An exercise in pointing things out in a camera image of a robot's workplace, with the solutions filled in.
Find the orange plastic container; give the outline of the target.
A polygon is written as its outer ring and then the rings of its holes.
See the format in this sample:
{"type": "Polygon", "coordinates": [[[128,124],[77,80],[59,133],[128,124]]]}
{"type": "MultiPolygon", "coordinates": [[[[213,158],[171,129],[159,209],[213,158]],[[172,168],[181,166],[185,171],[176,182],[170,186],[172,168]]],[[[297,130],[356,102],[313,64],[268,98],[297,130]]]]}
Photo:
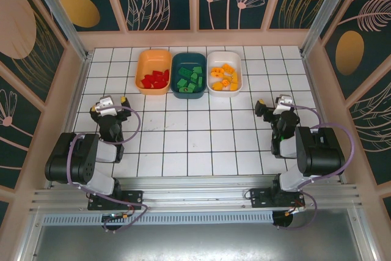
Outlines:
{"type": "Polygon", "coordinates": [[[146,78],[146,75],[153,75],[154,71],[160,71],[164,74],[165,70],[169,70],[170,82],[171,68],[172,55],[168,50],[145,50],[139,56],[134,83],[140,93],[144,95],[165,95],[169,90],[170,84],[162,89],[154,89],[153,85],[152,88],[145,89],[141,81],[146,78]]]}

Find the aluminium frame post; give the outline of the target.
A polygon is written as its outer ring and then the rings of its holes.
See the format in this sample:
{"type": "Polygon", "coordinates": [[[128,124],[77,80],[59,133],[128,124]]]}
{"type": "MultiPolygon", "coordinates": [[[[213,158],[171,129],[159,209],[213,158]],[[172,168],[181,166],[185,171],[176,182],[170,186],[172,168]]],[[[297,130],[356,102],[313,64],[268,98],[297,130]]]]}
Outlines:
{"type": "Polygon", "coordinates": [[[316,42],[318,41],[321,32],[331,18],[336,6],[340,0],[324,0],[301,47],[301,56],[303,59],[309,57],[309,54],[316,42]]]}
{"type": "Polygon", "coordinates": [[[45,0],[48,7],[53,12],[53,15],[57,22],[59,23],[60,27],[62,28],[63,32],[68,38],[68,41],[72,45],[72,47],[75,49],[78,56],[86,61],[89,57],[89,52],[86,50],[84,45],[82,44],[81,39],[79,38],[78,33],[76,32],[76,29],[72,22],[70,21],[69,17],[66,14],[66,11],[62,7],[59,0],[45,0]]]}

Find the grey metal sheet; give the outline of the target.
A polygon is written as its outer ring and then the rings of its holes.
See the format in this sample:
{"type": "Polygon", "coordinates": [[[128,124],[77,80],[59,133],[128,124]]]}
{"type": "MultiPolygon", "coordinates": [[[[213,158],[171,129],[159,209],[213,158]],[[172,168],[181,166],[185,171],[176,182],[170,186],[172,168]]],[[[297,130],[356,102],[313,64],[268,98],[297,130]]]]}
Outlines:
{"type": "Polygon", "coordinates": [[[12,261],[381,261],[358,209],[307,211],[303,229],[270,223],[143,224],[117,233],[67,215],[27,222],[12,261]]]}

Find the small green circuit board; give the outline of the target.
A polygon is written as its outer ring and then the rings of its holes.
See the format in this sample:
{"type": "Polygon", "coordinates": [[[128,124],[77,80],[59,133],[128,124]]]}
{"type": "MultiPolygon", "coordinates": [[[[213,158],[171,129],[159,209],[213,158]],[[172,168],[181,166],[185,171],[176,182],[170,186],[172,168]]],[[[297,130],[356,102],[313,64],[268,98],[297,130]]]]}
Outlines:
{"type": "Polygon", "coordinates": [[[101,218],[101,222],[106,223],[117,223],[117,222],[124,222],[125,219],[128,217],[127,213],[110,213],[108,215],[103,215],[101,218]]]}

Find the white plastic container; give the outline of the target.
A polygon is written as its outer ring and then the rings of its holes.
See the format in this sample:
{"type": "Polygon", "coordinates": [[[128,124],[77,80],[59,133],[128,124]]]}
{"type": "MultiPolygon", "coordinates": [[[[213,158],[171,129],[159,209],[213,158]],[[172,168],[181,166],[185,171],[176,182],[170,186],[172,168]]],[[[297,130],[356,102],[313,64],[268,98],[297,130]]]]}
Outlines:
{"type": "Polygon", "coordinates": [[[241,70],[241,59],[238,54],[231,51],[215,51],[208,55],[207,57],[207,86],[210,94],[215,97],[220,98],[233,98],[237,96],[243,86],[243,74],[241,70]],[[216,82],[222,82],[224,78],[214,78],[211,76],[211,69],[213,67],[222,67],[224,64],[229,64],[235,71],[238,73],[238,91],[232,92],[229,91],[229,85],[224,87],[220,91],[215,91],[212,89],[212,85],[216,82]]]}

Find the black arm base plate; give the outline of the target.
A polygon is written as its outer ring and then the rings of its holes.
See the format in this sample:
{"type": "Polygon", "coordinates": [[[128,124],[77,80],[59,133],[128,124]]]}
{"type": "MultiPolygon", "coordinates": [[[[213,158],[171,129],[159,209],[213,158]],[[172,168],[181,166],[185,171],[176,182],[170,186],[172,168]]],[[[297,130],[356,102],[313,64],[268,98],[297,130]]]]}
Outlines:
{"type": "Polygon", "coordinates": [[[299,192],[274,191],[271,188],[250,189],[252,208],[304,207],[303,194],[299,192]]]}
{"type": "MultiPolygon", "coordinates": [[[[143,192],[142,191],[120,191],[113,192],[109,197],[117,199],[123,202],[132,202],[132,203],[142,203],[143,192]]],[[[88,211],[98,211],[98,210],[127,210],[128,206],[124,204],[119,204],[107,199],[103,199],[100,196],[94,196],[93,194],[88,196],[89,201],[87,203],[88,211]]]]}

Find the aluminium mounting rail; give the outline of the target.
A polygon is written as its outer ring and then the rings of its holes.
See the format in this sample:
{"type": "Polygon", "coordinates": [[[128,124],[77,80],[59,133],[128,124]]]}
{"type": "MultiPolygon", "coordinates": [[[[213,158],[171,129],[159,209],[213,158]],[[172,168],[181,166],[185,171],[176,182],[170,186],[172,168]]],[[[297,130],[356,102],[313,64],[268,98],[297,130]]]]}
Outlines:
{"type": "MultiPolygon", "coordinates": [[[[124,190],[141,190],[143,203],[150,212],[239,211],[250,210],[247,191],[267,188],[273,175],[203,176],[203,177],[133,177],[119,180],[124,190]]],[[[354,184],[337,179],[320,180],[304,187],[312,196],[306,198],[321,210],[361,207],[363,202],[354,184]]],[[[34,191],[29,210],[37,213],[85,213],[86,194],[58,183],[49,189],[34,191]]]]}

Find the aluminium side rail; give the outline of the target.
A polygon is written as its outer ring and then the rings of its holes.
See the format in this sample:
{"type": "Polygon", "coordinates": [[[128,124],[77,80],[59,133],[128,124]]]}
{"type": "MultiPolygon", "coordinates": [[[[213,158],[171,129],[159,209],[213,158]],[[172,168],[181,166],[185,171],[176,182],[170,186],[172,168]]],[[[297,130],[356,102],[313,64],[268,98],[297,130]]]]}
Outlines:
{"type": "Polygon", "coordinates": [[[313,50],[305,58],[310,86],[315,92],[315,104],[323,121],[338,123],[348,128],[343,95],[327,55],[313,50]]]}
{"type": "Polygon", "coordinates": [[[78,56],[65,54],[60,63],[45,108],[44,159],[48,159],[61,133],[75,129],[84,86],[86,84],[93,52],[81,60],[78,56]]]}

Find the teal plastic container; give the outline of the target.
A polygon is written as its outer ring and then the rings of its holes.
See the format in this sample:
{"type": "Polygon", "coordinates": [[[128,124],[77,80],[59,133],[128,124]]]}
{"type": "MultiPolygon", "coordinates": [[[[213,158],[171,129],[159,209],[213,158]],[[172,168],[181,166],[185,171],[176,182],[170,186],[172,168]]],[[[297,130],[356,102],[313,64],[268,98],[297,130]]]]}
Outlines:
{"type": "Polygon", "coordinates": [[[171,91],[174,93],[174,96],[179,99],[195,100],[203,96],[203,93],[206,89],[206,57],[200,53],[179,53],[176,54],[172,59],[172,72],[171,72],[171,82],[170,82],[171,91]],[[178,74],[180,67],[187,68],[192,70],[194,67],[201,66],[202,74],[198,74],[198,77],[203,78],[203,86],[198,87],[197,82],[194,83],[191,81],[191,78],[185,78],[178,74]],[[177,87],[177,82],[180,79],[185,79],[189,83],[195,84],[197,87],[194,92],[188,93],[179,93],[179,88],[177,87]]]}

